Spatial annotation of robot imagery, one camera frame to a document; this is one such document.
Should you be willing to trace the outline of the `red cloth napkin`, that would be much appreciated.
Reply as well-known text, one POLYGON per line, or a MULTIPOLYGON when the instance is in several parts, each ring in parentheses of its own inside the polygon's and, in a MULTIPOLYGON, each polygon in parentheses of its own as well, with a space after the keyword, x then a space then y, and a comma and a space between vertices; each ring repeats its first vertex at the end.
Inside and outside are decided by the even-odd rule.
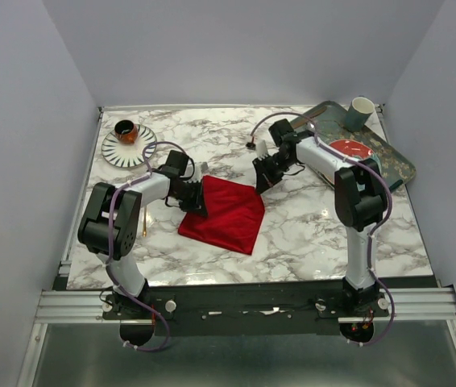
POLYGON ((263 200, 249 185, 203 177, 205 217, 186 214, 178 234, 232 252, 250 255, 265 214, 263 200))

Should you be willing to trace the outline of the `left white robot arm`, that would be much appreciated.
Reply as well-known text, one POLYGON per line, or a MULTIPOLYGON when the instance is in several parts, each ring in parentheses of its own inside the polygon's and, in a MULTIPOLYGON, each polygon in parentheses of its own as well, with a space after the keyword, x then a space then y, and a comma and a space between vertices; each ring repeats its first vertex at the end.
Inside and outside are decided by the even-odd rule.
POLYGON ((141 210, 172 198, 187 214, 208 215, 203 172, 187 154, 172 150, 166 162, 120 187, 97 183, 90 194, 77 231, 78 241, 104 265, 121 308, 131 318, 143 317, 149 307, 148 282, 133 257, 141 210))

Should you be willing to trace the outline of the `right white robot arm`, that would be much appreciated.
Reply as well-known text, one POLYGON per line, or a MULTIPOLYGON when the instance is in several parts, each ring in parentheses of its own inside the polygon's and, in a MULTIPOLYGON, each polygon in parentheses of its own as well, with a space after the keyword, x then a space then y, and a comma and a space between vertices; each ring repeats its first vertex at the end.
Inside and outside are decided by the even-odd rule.
POLYGON ((347 267, 342 280, 342 309, 360 315, 379 298, 375 274, 375 233, 392 212, 392 194, 375 160, 358 160, 323 142, 313 123, 296 131, 287 119, 274 122, 269 133, 278 147, 270 154, 263 140, 251 132, 246 147, 255 151, 255 191, 262 194, 282 181, 295 164, 308 166, 332 181, 334 206, 346 228, 347 267))

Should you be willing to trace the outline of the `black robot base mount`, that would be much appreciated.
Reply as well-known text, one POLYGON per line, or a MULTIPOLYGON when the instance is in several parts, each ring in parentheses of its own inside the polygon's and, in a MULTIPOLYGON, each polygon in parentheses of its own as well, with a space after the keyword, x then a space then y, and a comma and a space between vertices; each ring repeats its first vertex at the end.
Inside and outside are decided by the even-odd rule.
POLYGON ((102 317, 119 321, 123 339, 164 337, 344 335, 369 342, 373 322, 388 318, 378 285, 354 291, 342 280, 151 287, 143 308, 118 293, 103 298, 102 317))

